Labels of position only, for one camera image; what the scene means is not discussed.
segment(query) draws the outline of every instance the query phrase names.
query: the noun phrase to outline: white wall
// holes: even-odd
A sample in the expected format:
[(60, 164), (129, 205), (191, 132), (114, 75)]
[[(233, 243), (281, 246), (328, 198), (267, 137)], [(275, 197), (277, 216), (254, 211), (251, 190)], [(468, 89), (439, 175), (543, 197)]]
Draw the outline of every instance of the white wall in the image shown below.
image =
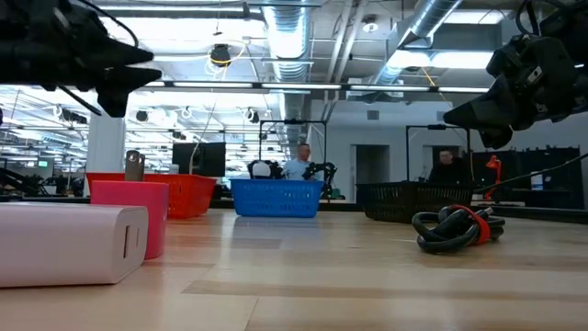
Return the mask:
[[(390, 126), (389, 129), (334, 126), (330, 125), (327, 131), (327, 161), (333, 162), (338, 171), (334, 178), (334, 184), (341, 190), (341, 194), (350, 197), (351, 192), (351, 145), (352, 144), (385, 144), (390, 147), (390, 180), (401, 181), (406, 179), (405, 159), (405, 135), (404, 127)], [(429, 146), (457, 145), (465, 146), (463, 139), (466, 133), (463, 130), (453, 131), (428, 131), (426, 129), (412, 129), (410, 134), (411, 150), (411, 180), (419, 177), (423, 172), (423, 166), (427, 165), (430, 155)], [(474, 151), (486, 150), (480, 140), (479, 134), (472, 131), (472, 148)], [(322, 138), (318, 134), (311, 136), (311, 149), (314, 160), (322, 161), (318, 143)], [(542, 121), (536, 123), (527, 131), (515, 132), (513, 140), (504, 149), (514, 147), (518, 150), (526, 148), (552, 147), (577, 147), (581, 146), (581, 153), (588, 152), (588, 114), (571, 116), (560, 123)], [(584, 200), (588, 207), (588, 160), (582, 162), (582, 180), (584, 184)]]

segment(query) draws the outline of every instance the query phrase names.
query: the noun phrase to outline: wooden table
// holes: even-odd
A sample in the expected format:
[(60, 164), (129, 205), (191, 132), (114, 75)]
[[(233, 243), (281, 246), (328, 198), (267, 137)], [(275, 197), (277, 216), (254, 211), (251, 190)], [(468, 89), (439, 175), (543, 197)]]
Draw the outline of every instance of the wooden table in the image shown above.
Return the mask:
[(505, 231), (430, 256), (362, 213), (210, 211), (170, 222), (164, 256), (118, 285), (0, 290), (0, 330), (588, 330), (588, 227)]

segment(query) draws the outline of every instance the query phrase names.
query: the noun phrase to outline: computer screen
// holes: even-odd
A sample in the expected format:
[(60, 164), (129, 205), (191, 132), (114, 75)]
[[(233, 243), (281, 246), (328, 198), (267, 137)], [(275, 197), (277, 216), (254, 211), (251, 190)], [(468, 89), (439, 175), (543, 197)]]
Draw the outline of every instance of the computer screen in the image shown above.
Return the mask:
[[(179, 166), (180, 174), (189, 174), (190, 156), (195, 143), (174, 143), (172, 163)], [(224, 177), (227, 148), (225, 143), (201, 143), (194, 153), (193, 175)]]

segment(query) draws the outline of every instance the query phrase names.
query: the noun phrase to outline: white box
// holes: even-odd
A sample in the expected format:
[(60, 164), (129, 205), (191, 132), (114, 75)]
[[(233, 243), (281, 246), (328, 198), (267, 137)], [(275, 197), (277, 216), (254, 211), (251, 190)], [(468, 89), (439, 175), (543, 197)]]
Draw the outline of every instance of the white box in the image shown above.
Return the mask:
[(0, 203), (0, 287), (114, 284), (145, 256), (144, 207)]

